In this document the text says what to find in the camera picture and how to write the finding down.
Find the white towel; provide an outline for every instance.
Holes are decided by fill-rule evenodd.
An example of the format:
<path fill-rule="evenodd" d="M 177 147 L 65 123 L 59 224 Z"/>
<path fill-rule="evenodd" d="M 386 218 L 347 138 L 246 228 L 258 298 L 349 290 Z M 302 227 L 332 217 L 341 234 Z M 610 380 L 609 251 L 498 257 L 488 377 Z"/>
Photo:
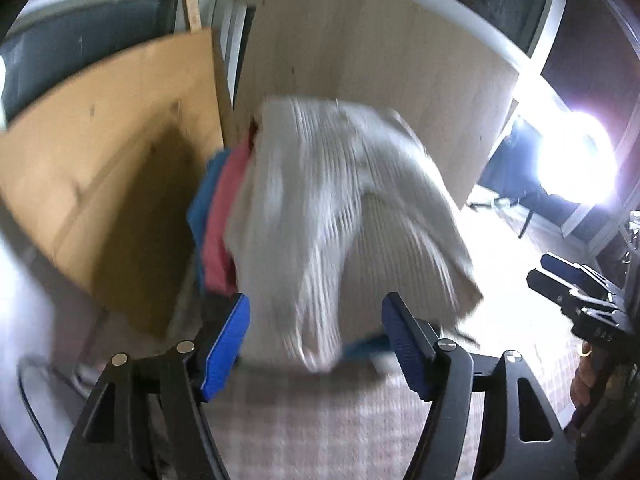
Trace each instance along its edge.
<path fill-rule="evenodd" d="M 458 213 L 398 113 L 266 100 L 225 231 L 252 309 L 241 356 L 329 370 L 346 345 L 382 331 L 390 291 L 453 328 L 482 298 Z"/>

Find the human hand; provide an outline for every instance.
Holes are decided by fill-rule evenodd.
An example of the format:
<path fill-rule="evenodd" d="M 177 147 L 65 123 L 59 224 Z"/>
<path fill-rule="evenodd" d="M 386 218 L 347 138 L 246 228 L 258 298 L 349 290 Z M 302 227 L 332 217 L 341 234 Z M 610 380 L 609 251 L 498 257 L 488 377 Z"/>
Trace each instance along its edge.
<path fill-rule="evenodd" d="M 591 366 L 591 345 L 582 343 L 580 364 L 575 371 L 574 380 L 571 382 L 570 396 L 576 408 L 586 406 L 591 400 L 591 389 L 596 383 L 596 374 Z"/>

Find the light wood panel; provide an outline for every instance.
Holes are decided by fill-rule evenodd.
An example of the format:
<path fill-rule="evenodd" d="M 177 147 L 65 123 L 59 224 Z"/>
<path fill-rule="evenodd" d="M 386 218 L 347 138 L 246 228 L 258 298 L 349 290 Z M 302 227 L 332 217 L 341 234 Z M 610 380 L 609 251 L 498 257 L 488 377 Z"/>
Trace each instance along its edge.
<path fill-rule="evenodd" d="M 409 0 L 261 0 L 236 117 L 243 131 L 272 94 L 394 108 L 462 206 L 516 80 L 515 69 L 471 34 Z"/>
<path fill-rule="evenodd" d="M 0 137 L 0 190 L 62 272 L 161 335 L 193 250 L 186 209 L 220 146 L 211 32 L 178 34 L 27 108 Z"/>

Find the folded clothes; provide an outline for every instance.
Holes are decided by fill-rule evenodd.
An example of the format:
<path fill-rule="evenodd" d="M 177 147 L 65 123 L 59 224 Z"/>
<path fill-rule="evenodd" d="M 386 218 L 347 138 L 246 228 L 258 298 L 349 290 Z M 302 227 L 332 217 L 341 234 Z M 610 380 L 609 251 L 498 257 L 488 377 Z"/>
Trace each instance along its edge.
<path fill-rule="evenodd" d="M 329 370 L 380 334 L 390 291 L 415 317 L 455 327 L 482 298 L 457 214 L 396 112 L 268 99 L 225 231 L 252 305 L 241 356 Z"/>
<path fill-rule="evenodd" d="M 207 163 L 207 172 L 200 183 L 200 187 L 198 188 L 196 195 L 193 197 L 193 201 L 191 202 L 189 209 L 187 210 L 187 223 L 191 228 L 193 242 L 196 246 L 196 270 L 198 273 L 198 284 L 200 285 L 200 290 L 204 290 L 204 268 L 202 267 L 200 251 L 204 244 L 207 218 L 209 217 L 209 207 L 211 206 L 213 195 L 216 192 L 220 173 L 222 172 L 222 168 L 224 167 L 230 153 L 231 150 L 221 150 L 220 152 L 217 152 L 216 155 Z"/>
<path fill-rule="evenodd" d="M 220 173 L 216 192 L 209 205 L 209 215 L 200 256 L 204 268 L 205 288 L 210 292 L 231 295 L 238 291 L 236 267 L 223 240 L 226 219 L 234 203 L 244 171 L 251 157 L 253 136 L 248 135 L 234 148 Z"/>

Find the bright light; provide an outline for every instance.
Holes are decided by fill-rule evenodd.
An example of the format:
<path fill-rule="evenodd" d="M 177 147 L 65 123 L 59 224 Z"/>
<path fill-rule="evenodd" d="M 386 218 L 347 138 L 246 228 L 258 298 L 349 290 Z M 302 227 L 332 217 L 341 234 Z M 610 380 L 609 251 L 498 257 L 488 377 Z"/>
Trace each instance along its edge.
<path fill-rule="evenodd" d="M 613 191 L 616 159 L 606 130 L 594 117 L 565 114 L 544 136 L 538 160 L 540 184 L 569 202 L 595 204 Z"/>

